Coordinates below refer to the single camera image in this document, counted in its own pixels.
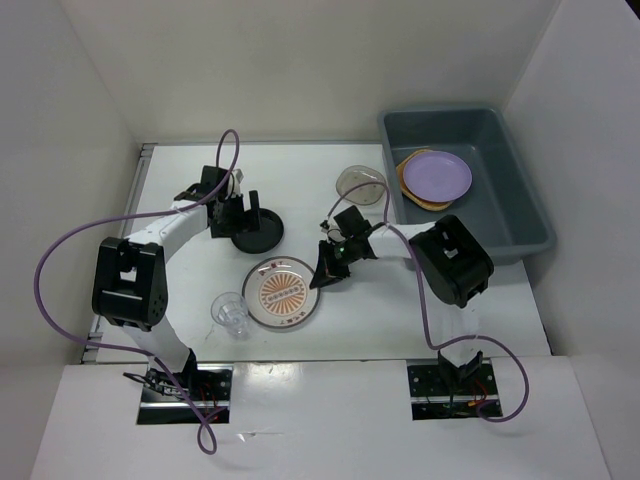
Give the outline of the orange patterned round plate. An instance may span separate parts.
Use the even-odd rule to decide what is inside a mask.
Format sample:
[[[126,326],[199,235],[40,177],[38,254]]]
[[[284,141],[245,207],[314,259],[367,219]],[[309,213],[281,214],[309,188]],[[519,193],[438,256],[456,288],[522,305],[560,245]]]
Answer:
[[[249,316],[271,330],[300,327],[319,306],[320,292],[311,288],[314,273],[307,263],[290,256],[258,263],[242,284]]]

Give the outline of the clear plastic cup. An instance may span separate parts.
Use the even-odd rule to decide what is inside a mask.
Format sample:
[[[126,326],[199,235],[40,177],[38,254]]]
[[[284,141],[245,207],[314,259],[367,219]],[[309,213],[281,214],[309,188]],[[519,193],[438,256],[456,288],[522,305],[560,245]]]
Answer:
[[[236,292],[225,292],[216,297],[210,308],[214,322],[232,337],[243,339],[249,332],[249,311],[245,298]]]

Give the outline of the clear smoky square dish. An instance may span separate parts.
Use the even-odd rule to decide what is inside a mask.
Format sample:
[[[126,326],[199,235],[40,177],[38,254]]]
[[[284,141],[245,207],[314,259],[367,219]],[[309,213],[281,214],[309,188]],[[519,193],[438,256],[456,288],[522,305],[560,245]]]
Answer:
[[[383,183],[385,178],[379,171],[364,165],[352,165],[338,176],[335,187],[338,195],[346,201],[370,206],[383,197]]]

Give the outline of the woven bamboo pattern tray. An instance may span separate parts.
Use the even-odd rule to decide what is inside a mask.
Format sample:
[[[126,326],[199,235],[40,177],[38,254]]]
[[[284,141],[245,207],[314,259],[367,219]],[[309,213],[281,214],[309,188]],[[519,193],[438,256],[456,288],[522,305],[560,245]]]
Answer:
[[[396,174],[400,183],[400,188],[402,191],[402,194],[407,197],[409,200],[411,200],[414,204],[416,204],[417,206],[419,206],[420,208],[422,208],[423,210],[426,211],[431,211],[431,212],[441,212],[446,210],[447,208],[449,208],[452,204],[453,201],[449,201],[449,202],[430,202],[427,200],[424,200],[416,195],[414,195],[407,187],[406,182],[404,180],[404,170],[406,165],[408,164],[408,162],[410,160],[412,160],[414,157],[418,156],[419,154],[422,153],[427,153],[430,152],[430,149],[419,149],[413,153],[411,153],[409,156],[407,156],[400,164],[398,164],[396,166]]]

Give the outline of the purple round plate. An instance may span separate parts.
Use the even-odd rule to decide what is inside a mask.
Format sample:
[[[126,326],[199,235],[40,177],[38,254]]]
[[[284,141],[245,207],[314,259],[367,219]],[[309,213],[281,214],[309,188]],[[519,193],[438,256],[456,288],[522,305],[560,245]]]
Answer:
[[[473,181],[471,169],[464,160],[434,150],[414,153],[404,164],[401,177],[413,195],[434,203],[461,198]]]

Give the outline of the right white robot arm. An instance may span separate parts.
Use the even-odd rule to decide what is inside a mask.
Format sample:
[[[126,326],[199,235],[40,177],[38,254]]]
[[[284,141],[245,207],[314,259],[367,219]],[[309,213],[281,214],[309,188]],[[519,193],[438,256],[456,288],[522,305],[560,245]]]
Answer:
[[[494,273],[489,255],[454,215],[425,224],[373,225],[351,206],[320,228],[326,238],[319,242],[312,289],[348,278],[349,266],[360,260],[403,259],[430,287],[433,305],[450,326],[468,322],[465,309],[487,289]]]

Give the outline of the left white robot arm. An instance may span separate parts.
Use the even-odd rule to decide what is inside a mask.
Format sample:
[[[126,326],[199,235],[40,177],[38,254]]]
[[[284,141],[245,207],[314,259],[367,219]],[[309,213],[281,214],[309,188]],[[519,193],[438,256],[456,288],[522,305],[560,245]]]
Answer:
[[[168,371],[164,387],[180,400],[200,385],[195,354],[177,336],[166,316],[166,264],[194,236],[208,230],[228,238],[249,254],[270,249],[263,241],[266,221],[259,194],[241,193],[239,169],[205,166],[201,179],[178,194],[168,211],[126,238],[109,237],[98,251],[92,307],[110,324],[122,328],[144,351],[151,369]]]

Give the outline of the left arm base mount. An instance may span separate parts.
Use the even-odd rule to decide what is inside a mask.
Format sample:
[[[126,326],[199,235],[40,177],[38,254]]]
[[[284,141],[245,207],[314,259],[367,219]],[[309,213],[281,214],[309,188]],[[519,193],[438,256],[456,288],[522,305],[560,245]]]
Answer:
[[[227,424],[233,379],[232,364],[198,365],[201,378],[195,387],[184,390],[202,416],[213,424]],[[164,373],[148,370],[144,375],[125,372],[125,378],[142,386],[137,424],[198,424],[199,419],[175,385]]]

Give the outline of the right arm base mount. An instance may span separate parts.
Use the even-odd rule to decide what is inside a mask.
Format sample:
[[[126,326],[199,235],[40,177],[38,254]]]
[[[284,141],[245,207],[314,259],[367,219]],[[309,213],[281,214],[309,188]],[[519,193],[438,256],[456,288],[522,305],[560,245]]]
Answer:
[[[446,359],[408,361],[406,365],[414,421],[502,418],[503,411],[488,359],[455,369]]]

